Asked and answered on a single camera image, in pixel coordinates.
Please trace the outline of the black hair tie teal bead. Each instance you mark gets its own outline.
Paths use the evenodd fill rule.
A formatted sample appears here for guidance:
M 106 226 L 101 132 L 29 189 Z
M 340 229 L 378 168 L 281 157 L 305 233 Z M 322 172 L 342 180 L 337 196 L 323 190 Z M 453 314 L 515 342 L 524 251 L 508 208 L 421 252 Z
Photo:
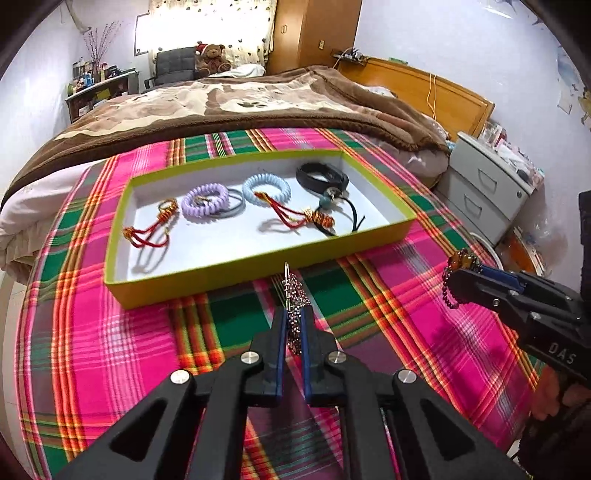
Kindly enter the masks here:
M 315 221 L 315 227 L 328 237 L 337 234 L 335 224 L 338 220 L 348 221 L 351 233 L 356 233 L 366 219 L 358 213 L 355 204 L 349 199 L 349 194 L 337 187 L 329 187 L 322 193 L 315 212 L 321 215 L 321 219 Z

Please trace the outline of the black wristband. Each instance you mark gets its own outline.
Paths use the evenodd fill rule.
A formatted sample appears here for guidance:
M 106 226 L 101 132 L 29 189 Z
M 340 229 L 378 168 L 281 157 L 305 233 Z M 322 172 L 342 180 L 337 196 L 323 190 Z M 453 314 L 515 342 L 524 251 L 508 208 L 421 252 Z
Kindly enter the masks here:
M 349 177 L 342 170 L 321 162 L 304 163 L 297 168 L 295 177 L 301 187 L 317 194 L 330 189 L 344 192 L 349 185 Z

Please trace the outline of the red cord knot charm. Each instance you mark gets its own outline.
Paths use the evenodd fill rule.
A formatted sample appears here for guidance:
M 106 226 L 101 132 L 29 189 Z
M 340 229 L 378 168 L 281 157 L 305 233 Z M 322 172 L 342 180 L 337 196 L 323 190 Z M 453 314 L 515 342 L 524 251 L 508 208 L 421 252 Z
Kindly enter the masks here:
M 256 199 L 262 200 L 263 203 L 269 205 L 276 212 L 276 215 L 279 216 L 281 223 L 291 230 L 308 224 L 314 224 L 317 227 L 323 227 L 325 229 L 332 229 L 335 226 L 335 219 L 324 212 L 311 209 L 305 209 L 304 211 L 293 210 L 263 192 L 256 192 L 254 196 L 256 196 Z

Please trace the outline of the grey bedside drawer cabinet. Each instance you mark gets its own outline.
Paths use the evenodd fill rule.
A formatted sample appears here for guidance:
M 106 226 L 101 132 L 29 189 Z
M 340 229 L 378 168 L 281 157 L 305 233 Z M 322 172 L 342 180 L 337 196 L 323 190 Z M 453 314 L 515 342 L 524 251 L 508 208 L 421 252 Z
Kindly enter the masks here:
M 460 132 L 436 193 L 495 246 L 544 180 L 543 170 L 507 142 L 492 147 Z

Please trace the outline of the wooden headboard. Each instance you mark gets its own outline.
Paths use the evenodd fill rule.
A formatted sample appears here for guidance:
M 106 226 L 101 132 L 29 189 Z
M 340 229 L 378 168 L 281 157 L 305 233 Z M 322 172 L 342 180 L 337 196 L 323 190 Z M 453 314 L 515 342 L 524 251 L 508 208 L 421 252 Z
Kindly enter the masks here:
M 388 88 L 398 98 L 436 120 L 456 141 L 459 132 L 478 137 L 495 104 L 444 77 L 378 58 L 365 63 L 341 61 L 339 72 L 366 86 Z

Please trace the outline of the yellow-green shallow tray box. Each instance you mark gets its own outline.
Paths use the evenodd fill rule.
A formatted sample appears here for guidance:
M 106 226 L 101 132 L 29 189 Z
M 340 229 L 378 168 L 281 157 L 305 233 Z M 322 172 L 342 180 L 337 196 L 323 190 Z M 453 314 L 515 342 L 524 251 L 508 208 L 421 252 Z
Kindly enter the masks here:
M 331 164 L 349 177 L 346 193 L 366 219 L 351 233 L 346 220 L 334 237 L 313 225 L 291 230 L 270 207 L 246 204 L 228 218 L 190 219 L 175 213 L 151 243 L 133 247 L 126 227 L 153 224 L 168 199 L 181 201 L 211 183 L 239 189 L 253 174 L 271 173 L 290 185 L 287 207 L 315 210 L 317 194 L 297 183 L 311 161 Z M 339 150 L 291 150 L 202 160 L 132 178 L 119 199 L 108 239 L 104 284 L 125 309 L 228 287 L 276 274 L 283 266 L 311 266 L 403 240 L 417 215 L 369 165 Z

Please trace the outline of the brown fleece blanket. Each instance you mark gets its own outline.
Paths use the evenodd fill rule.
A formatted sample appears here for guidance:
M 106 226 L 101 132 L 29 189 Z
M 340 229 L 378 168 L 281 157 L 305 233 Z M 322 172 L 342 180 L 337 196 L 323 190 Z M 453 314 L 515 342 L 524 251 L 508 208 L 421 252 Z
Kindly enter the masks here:
M 46 142 L 4 193 L 59 170 L 161 141 L 259 128 L 335 128 L 409 152 L 448 153 L 432 119 L 331 67 L 252 78 L 204 78 L 108 100 Z

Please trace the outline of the white bed sheet mattress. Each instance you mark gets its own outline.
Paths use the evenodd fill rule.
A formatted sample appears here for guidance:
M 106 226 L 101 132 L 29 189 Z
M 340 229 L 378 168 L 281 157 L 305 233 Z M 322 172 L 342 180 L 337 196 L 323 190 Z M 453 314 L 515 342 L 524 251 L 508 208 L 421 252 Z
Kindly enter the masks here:
M 1 210 L 1 270 L 27 284 L 56 215 L 84 172 L 102 160 L 68 167 L 21 188 Z

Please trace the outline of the wooden wardrobe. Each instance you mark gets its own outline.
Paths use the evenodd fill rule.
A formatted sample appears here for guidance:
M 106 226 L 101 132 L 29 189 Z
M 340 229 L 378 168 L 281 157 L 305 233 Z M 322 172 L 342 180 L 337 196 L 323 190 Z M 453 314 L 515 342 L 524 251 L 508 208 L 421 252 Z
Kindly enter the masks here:
M 355 42 L 361 9 L 361 0 L 278 1 L 266 73 L 334 65 L 334 54 Z

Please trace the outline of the patterned window curtain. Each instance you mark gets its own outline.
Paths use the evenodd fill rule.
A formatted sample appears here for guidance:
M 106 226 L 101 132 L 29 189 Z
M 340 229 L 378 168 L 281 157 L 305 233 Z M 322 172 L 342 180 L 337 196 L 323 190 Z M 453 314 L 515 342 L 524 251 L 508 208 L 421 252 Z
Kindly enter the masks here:
M 151 55 L 199 44 L 221 44 L 232 66 L 264 66 L 273 52 L 276 0 L 167 0 L 148 6 Z

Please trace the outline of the brown teddy bear santa hat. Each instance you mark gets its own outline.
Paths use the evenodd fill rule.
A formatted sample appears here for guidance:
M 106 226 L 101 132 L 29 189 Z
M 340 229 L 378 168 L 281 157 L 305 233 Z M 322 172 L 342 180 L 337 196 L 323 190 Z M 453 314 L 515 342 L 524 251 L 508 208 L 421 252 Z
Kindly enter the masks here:
M 225 57 L 225 46 L 222 44 L 199 42 L 195 47 L 195 73 L 197 78 L 231 70 L 231 63 Z

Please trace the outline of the cluttered desk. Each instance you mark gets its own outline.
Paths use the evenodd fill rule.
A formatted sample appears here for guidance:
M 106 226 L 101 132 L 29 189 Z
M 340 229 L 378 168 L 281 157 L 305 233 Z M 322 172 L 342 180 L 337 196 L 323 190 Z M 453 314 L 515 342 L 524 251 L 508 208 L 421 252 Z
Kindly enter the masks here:
M 95 83 L 65 99 L 69 120 L 74 123 L 80 116 L 92 110 L 94 105 L 100 101 L 127 94 L 137 94 L 138 92 L 138 72 L 135 70 Z

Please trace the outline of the dark grey chair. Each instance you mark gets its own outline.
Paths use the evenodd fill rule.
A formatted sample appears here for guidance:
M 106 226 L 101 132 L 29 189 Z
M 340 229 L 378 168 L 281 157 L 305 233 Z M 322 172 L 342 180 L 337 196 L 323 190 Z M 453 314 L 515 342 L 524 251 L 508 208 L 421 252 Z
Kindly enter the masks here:
M 156 54 L 154 74 L 144 80 L 144 87 L 150 90 L 195 79 L 195 47 L 183 47 Z

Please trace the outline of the branch flower vase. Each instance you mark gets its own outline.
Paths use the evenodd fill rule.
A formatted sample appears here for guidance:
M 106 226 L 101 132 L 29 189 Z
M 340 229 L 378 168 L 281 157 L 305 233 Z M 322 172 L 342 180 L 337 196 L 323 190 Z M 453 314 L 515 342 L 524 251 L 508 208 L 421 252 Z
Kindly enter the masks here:
M 102 59 L 112 42 L 116 38 L 122 22 L 117 20 L 104 25 L 102 31 L 98 28 L 89 28 L 83 34 L 84 44 L 90 57 L 92 74 L 97 75 L 102 64 Z

